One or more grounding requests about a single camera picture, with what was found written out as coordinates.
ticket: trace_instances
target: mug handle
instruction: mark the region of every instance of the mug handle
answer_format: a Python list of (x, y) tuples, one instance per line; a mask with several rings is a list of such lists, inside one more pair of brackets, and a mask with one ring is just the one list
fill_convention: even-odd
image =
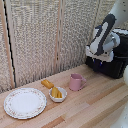
[(82, 81), (84, 81), (85, 83), (84, 83), (83, 85), (81, 85), (80, 90), (81, 90), (83, 87), (85, 87), (85, 85), (86, 85), (86, 79), (82, 77)]

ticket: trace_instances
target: plate rim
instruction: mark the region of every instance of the plate rim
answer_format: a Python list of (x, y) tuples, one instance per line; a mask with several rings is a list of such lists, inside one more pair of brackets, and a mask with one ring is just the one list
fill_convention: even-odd
[[(29, 90), (29, 89), (31, 89), (31, 90), (36, 90), (36, 91), (38, 91), (40, 94), (42, 94), (42, 95), (44, 96), (45, 101), (44, 101), (44, 106), (42, 107), (41, 111), (38, 111), (36, 114), (29, 115), (29, 116), (14, 116), (14, 115), (10, 114), (10, 113), (6, 110), (6, 107), (5, 107), (7, 98), (8, 98), (10, 95), (12, 95), (14, 92), (17, 92), (17, 91), (19, 91), (19, 90)], [(29, 119), (29, 118), (33, 118), (33, 117), (39, 115), (40, 113), (42, 113), (42, 112), (44, 111), (46, 105), (47, 105), (46, 96), (44, 95), (44, 93), (43, 93), (42, 91), (40, 91), (40, 90), (38, 90), (38, 89), (35, 89), (35, 88), (20, 88), (20, 89), (14, 90), (14, 91), (12, 91), (10, 94), (8, 94), (8, 95), (6, 96), (6, 98), (5, 98), (5, 100), (4, 100), (4, 110), (5, 110), (5, 112), (6, 112), (9, 116), (11, 116), (11, 117), (13, 117), (13, 118), (16, 118), (16, 119)]]

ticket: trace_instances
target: beige curtain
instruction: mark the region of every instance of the beige curtain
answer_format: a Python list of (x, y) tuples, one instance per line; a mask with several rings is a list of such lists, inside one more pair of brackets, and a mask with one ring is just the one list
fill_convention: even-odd
[(14, 88), (4, 3), (0, 0), (0, 93)]

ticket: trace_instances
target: yellow food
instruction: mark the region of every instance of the yellow food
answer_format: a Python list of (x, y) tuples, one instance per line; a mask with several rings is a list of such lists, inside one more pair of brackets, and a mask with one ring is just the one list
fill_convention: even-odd
[(52, 88), (52, 97), (54, 98), (62, 98), (62, 93), (58, 90), (58, 88)]
[(52, 89), (52, 97), (57, 98), (57, 95), (58, 95), (58, 88), (53, 87), (53, 89)]
[(48, 80), (43, 80), (43, 81), (41, 81), (41, 84), (43, 84), (45, 87), (47, 87), (48, 89), (51, 89), (51, 88), (53, 88), (54, 87), (54, 84), (53, 83), (51, 83), (51, 82), (49, 82)]
[(61, 93), (61, 92), (58, 91), (57, 98), (61, 98), (61, 97), (60, 97), (60, 93)]

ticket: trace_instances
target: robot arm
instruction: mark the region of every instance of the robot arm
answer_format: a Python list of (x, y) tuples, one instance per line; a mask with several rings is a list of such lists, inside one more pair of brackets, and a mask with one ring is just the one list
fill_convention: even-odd
[(120, 44), (119, 36), (111, 31), (127, 20), (128, 0), (117, 0), (102, 24), (94, 29), (91, 45), (86, 46), (86, 55), (111, 62), (112, 49)]

